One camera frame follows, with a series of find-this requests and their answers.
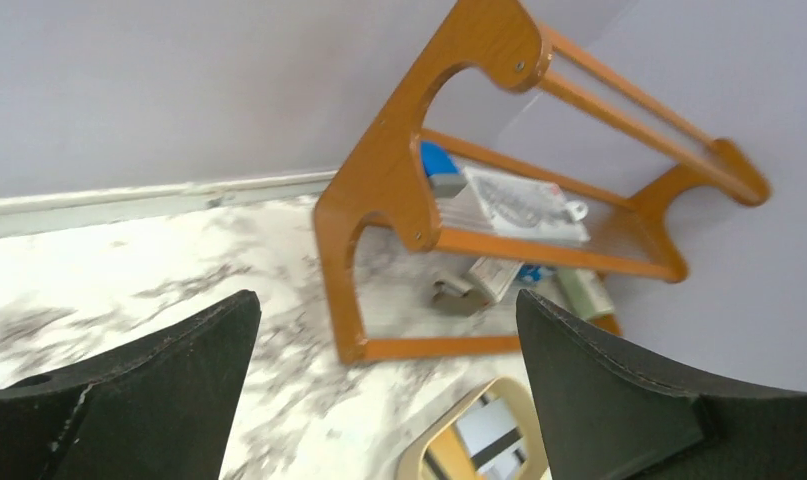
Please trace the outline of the cream oval tray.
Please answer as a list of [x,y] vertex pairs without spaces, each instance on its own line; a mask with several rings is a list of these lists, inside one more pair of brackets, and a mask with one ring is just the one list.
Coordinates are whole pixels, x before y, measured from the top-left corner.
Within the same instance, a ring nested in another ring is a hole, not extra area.
[[503,398],[507,402],[523,436],[527,460],[515,479],[550,479],[552,474],[533,399],[524,385],[508,377],[494,378],[472,389],[433,423],[403,452],[395,477],[422,479],[423,456],[431,440],[446,428],[455,428],[456,420],[484,394]]

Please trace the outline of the orange wooden shelf rack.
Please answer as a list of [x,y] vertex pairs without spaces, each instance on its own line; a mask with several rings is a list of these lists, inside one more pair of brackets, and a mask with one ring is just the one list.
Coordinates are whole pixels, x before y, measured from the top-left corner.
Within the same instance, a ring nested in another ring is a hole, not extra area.
[[[455,74],[475,68],[514,94],[538,88],[668,156],[671,169],[636,194],[557,174],[424,125]],[[422,167],[420,145],[613,206],[587,247],[563,247],[446,227]],[[771,196],[766,177],[730,139],[701,131],[572,40],[534,20],[518,1],[459,1],[414,61],[330,184],[313,224],[334,342],[346,365],[385,360],[494,355],[520,348],[514,335],[370,338],[359,309],[354,256],[367,226],[393,230],[412,252],[443,251],[657,278],[686,279],[688,265],[665,214],[683,192],[711,186],[741,205]]]

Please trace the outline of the grey card upper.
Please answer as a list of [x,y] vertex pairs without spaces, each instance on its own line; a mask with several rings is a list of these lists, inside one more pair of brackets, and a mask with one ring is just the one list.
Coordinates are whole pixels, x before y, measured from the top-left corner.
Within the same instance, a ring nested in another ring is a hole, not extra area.
[[527,460],[523,436],[507,402],[484,394],[455,422],[474,469],[485,479],[515,479]]

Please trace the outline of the white printed flat package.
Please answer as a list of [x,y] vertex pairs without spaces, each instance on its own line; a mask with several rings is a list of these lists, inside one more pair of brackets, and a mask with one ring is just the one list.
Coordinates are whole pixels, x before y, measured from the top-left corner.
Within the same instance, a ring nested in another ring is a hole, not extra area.
[[494,233],[567,245],[590,240],[583,224],[588,205],[568,199],[557,184],[473,165],[461,173]]

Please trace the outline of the grey stapler box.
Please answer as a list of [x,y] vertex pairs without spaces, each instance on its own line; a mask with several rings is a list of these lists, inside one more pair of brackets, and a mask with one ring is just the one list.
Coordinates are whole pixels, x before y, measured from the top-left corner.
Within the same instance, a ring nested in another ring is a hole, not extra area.
[[523,263],[517,260],[480,257],[465,273],[465,277],[489,303],[499,303],[522,266]]

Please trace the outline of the blue grey eraser block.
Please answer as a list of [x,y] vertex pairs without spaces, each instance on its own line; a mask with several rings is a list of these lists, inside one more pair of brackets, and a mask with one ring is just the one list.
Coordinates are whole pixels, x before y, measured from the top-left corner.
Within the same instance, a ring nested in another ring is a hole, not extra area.
[[437,198],[454,198],[467,185],[467,180],[451,156],[439,145],[422,141],[420,158],[431,190]]

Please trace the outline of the green white small box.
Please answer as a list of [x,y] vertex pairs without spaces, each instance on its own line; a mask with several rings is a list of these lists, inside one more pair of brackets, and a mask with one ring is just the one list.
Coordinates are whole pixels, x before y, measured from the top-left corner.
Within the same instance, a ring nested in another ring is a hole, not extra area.
[[556,277],[565,299],[580,319],[591,321],[615,313],[611,297],[596,272],[560,268]]

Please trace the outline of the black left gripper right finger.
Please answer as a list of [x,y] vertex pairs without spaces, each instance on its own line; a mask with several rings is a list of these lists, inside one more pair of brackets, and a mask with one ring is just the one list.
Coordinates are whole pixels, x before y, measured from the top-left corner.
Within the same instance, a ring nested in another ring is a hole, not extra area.
[[529,290],[516,324],[556,479],[807,479],[807,393],[664,357]]

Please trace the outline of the gold card with stripe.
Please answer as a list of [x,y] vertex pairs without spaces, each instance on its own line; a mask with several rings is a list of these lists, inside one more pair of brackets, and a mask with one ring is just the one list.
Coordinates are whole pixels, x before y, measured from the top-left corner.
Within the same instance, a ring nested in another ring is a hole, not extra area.
[[443,430],[429,443],[422,461],[422,479],[476,480],[477,472],[469,452],[453,426]]

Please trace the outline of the olive tape dispenser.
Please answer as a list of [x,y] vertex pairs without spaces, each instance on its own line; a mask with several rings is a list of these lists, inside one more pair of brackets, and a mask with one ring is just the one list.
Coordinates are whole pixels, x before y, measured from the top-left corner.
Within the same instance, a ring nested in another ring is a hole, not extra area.
[[439,272],[433,282],[431,305],[455,316],[471,316],[490,305],[490,298],[474,283],[450,272]]

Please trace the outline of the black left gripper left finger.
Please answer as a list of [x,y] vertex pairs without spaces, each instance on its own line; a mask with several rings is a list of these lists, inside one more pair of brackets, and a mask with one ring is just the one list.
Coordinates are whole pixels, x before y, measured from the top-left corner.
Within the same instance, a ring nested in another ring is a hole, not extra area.
[[241,290],[0,389],[0,479],[215,479],[261,319]]

